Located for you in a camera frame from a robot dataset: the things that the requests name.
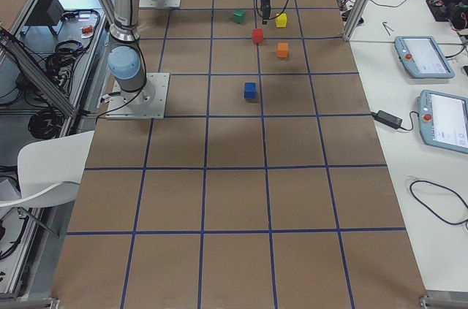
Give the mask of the red wooden block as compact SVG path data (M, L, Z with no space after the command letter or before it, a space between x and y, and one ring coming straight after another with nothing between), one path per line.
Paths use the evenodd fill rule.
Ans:
M264 40L264 31L262 28L253 28L252 29L252 42L256 45L259 45Z

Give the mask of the yellow wooden block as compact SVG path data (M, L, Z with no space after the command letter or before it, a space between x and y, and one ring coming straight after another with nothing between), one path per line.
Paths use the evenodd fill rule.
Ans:
M277 14L274 20L277 28L287 27L287 14L285 12Z

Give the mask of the green wooden block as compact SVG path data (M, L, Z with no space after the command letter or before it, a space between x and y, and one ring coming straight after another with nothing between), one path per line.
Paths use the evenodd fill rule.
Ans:
M233 12L233 22L243 24L246 20L246 11L244 9L237 9Z

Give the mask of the orange wooden block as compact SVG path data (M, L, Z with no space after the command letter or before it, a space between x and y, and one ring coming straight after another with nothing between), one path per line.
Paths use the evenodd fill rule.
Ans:
M287 58L289 56L289 44L287 42L278 42L276 49L278 58Z

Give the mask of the blue wooden block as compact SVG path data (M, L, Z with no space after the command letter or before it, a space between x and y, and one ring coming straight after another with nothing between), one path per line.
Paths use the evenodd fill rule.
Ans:
M257 84L253 82L244 83L244 98L254 99L257 95Z

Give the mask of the allen key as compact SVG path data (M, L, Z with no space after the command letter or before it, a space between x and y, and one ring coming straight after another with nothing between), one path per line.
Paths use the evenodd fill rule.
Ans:
M382 25L383 25L385 31L387 32L387 34L390 36L393 29L388 26L388 23L386 21L383 21Z

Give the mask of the black power adapter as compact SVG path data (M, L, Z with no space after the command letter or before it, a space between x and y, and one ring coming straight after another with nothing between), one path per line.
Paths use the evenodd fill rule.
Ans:
M388 112L379 110L378 112L372 112L371 116L375 121L383 123L384 125L389 126L392 129L401 128L402 119Z

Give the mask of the upper teach pendant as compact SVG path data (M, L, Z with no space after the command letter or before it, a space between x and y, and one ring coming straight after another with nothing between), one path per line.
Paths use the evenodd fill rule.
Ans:
M394 46L404 69L415 79L452 79L456 75L432 36L397 36Z

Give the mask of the teach pendant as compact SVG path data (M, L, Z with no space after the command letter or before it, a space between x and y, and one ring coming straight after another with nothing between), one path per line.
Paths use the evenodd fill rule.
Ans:
M418 113L425 144L467 153L467 98L423 90L418 97Z
M404 69L415 79L452 79L456 75L432 36L397 36L394 46Z

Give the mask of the small orange object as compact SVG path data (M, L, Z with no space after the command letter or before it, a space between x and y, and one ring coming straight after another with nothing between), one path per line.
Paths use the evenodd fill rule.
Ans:
M85 26L81 29L81 37L83 39L87 39L92 37L94 34L94 27L93 26Z

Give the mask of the lower teach pendant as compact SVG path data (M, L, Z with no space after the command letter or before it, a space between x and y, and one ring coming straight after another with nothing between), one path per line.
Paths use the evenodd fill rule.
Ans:
M418 97L418 113L425 144L467 153L467 98L423 90Z

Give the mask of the black monitor on floor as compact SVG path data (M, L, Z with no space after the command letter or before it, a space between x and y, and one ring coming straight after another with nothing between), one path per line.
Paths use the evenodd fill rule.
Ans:
M38 0L25 26L47 26L51 34L57 37L58 32L53 27L59 24L64 12L59 0Z

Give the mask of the white chair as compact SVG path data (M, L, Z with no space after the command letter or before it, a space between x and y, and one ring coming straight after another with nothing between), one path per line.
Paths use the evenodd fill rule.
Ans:
M94 132L33 142L18 154L20 197L2 207L53 207L76 199Z

